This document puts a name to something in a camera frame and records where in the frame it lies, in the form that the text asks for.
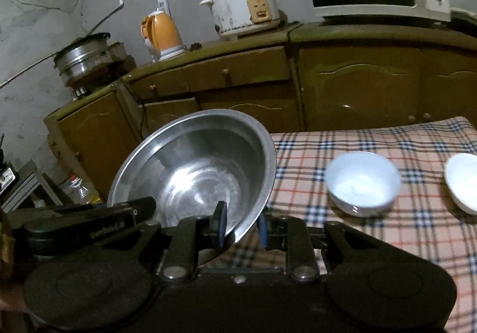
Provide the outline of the small steel bowl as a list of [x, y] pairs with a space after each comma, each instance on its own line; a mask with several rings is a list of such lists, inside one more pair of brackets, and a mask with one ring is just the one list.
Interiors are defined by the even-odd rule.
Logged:
[[271, 196], [276, 151], [254, 117], [211, 109], [176, 119], [147, 137], [117, 172], [108, 194], [112, 207], [144, 197], [156, 201], [153, 221], [173, 227], [209, 216], [227, 204], [227, 243], [249, 232]]

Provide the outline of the cooking oil bottle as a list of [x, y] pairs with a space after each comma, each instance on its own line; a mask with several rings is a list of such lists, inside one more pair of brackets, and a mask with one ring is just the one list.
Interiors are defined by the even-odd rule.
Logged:
[[60, 185], [60, 188], [74, 204], [103, 204], [103, 199], [95, 187], [79, 176], [70, 176], [64, 183]]

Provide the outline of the grey metal shelf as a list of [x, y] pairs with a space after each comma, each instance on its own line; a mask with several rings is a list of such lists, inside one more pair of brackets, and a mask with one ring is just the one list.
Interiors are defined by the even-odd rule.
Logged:
[[40, 169], [32, 160], [21, 167], [17, 176], [18, 181], [8, 191], [7, 195], [1, 199], [1, 209], [5, 213], [18, 209], [38, 188], [44, 191], [45, 196], [54, 205], [63, 205], [58, 195], [53, 191]]

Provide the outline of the bluish white ceramic bowl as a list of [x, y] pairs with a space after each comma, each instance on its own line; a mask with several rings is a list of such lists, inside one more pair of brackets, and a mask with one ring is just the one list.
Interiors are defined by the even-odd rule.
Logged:
[[401, 176], [394, 163], [364, 151], [334, 158], [326, 168], [324, 181], [333, 204], [358, 218], [388, 212], [401, 188]]

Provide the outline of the plaid tablecloth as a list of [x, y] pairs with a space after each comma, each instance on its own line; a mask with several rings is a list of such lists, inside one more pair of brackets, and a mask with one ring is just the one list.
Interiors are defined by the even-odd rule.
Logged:
[[[275, 215], [320, 227], [341, 221], [375, 238], [439, 264], [457, 285], [458, 298], [448, 332], [476, 330], [476, 218], [459, 209], [445, 184], [445, 164], [454, 154], [476, 152], [476, 128], [464, 117], [413, 126], [381, 129], [280, 133], [276, 148], [276, 180], [268, 202]], [[349, 213], [331, 199], [328, 165], [342, 154], [372, 152], [398, 169], [395, 196], [375, 173], [352, 183], [342, 177], [338, 189], [356, 200]], [[379, 200], [391, 198], [388, 210], [360, 218]]]

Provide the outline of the steel steamer pot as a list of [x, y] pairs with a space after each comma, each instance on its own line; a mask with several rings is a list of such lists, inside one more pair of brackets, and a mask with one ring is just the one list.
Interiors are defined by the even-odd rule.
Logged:
[[109, 32], [90, 34], [75, 40], [55, 55], [54, 67], [60, 72], [66, 87], [74, 88], [76, 83], [93, 71], [127, 58], [124, 43], [115, 42], [109, 45], [109, 38]]

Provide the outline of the brown wooden cabinet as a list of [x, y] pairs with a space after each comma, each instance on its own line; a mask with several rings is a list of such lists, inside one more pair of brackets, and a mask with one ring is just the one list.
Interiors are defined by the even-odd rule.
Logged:
[[50, 113], [50, 146], [103, 196], [150, 133], [233, 109], [272, 133], [476, 120], [476, 39], [444, 27], [296, 24], [141, 66]]

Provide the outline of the orange electric kettle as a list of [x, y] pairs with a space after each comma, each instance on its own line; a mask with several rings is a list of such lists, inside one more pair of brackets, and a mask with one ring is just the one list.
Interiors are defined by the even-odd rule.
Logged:
[[156, 10], [145, 16], [140, 31], [154, 62], [165, 61], [185, 52], [179, 30], [165, 11]]

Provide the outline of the white rice cooker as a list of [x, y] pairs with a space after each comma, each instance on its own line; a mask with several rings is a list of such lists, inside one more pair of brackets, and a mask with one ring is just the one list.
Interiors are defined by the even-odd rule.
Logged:
[[209, 8], [218, 37], [238, 38], [276, 28], [281, 14], [276, 0], [201, 0]]

